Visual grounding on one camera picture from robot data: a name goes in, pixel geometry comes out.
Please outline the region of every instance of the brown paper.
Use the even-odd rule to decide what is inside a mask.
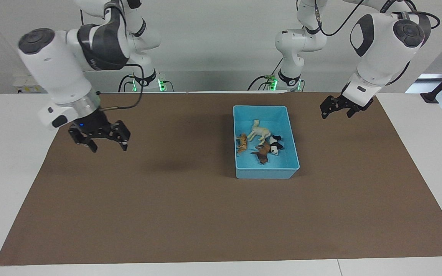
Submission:
[[[323,120],[326,96],[146,94],[107,113],[130,129],[127,152],[61,128],[0,265],[442,256],[442,210],[379,102]],[[235,178],[233,105],[287,106],[292,179]]]

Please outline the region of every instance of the animal figurine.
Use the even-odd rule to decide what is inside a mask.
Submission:
[[[251,142],[256,135],[260,136],[259,139],[260,141],[259,146],[260,146],[263,145],[265,139],[267,139],[271,134],[268,129],[259,127],[258,126],[259,124],[260,124],[259,120],[253,121],[252,132],[248,135],[248,139]]]
[[[258,145],[255,147],[256,149],[258,149],[258,152],[251,152],[251,154],[256,154],[260,164],[265,164],[269,161],[269,159],[267,158],[267,154],[270,151],[270,145],[269,143],[267,143],[266,141],[264,141],[263,145]]]
[[[274,155],[279,155],[279,150],[284,148],[279,143],[279,141],[281,140],[282,140],[281,136],[272,135],[271,137],[269,137],[270,153]]]
[[[238,151],[237,151],[237,153],[242,153],[242,152],[244,152],[245,150],[247,150],[247,145],[248,145],[248,142],[247,142],[247,135],[245,134],[245,133],[242,133],[242,135],[240,136],[240,137],[237,137],[236,138],[238,141],[239,141],[239,143],[240,143],[240,145],[238,145],[236,148],[238,149]]]

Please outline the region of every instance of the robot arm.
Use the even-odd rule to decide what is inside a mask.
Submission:
[[[327,44],[327,37],[323,33],[312,31],[318,28],[314,2],[314,0],[300,2],[298,21],[304,26],[303,28],[282,31],[275,38],[275,47],[282,54],[281,70],[276,76],[279,88],[295,91],[305,65],[301,53],[319,51]],[[327,0],[317,0],[316,3],[322,11]]]
[[[125,151],[130,132],[122,121],[109,123],[100,108],[98,92],[84,77],[82,68],[118,70],[128,64],[139,64],[144,74],[138,70],[140,73],[135,75],[141,77],[136,78],[142,86],[147,86],[156,78],[156,71],[149,56],[139,50],[158,46],[160,39],[151,35],[154,32],[146,35],[142,18],[141,26],[134,23],[126,26],[126,16],[133,18],[137,14],[138,0],[128,0],[127,5],[122,0],[75,1],[86,13],[103,17],[105,23],[69,31],[37,29],[19,41],[23,63],[51,96],[51,103],[40,110],[39,118],[50,129],[72,122],[69,133],[74,142],[88,146],[93,152],[97,151],[94,138],[116,141]]]
[[[350,118],[367,110],[372,97],[391,84],[424,45],[431,33],[427,16],[413,12],[367,14],[354,26],[351,44],[362,57],[356,71],[337,98],[328,96],[321,104],[322,117],[346,109]]]
[[[363,16],[351,32],[351,44],[363,59],[337,97],[328,97],[320,106],[322,117],[349,108],[348,116],[366,110],[372,97],[399,73],[424,45],[431,33],[428,17],[405,0],[343,0],[379,11]],[[303,52],[323,49],[327,34],[321,29],[320,12],[327,0],[301,0],[298,20],[302,29],[286,30],[275,40],[283,56],[277,74],[278,87],[297,91],[304,65]]]

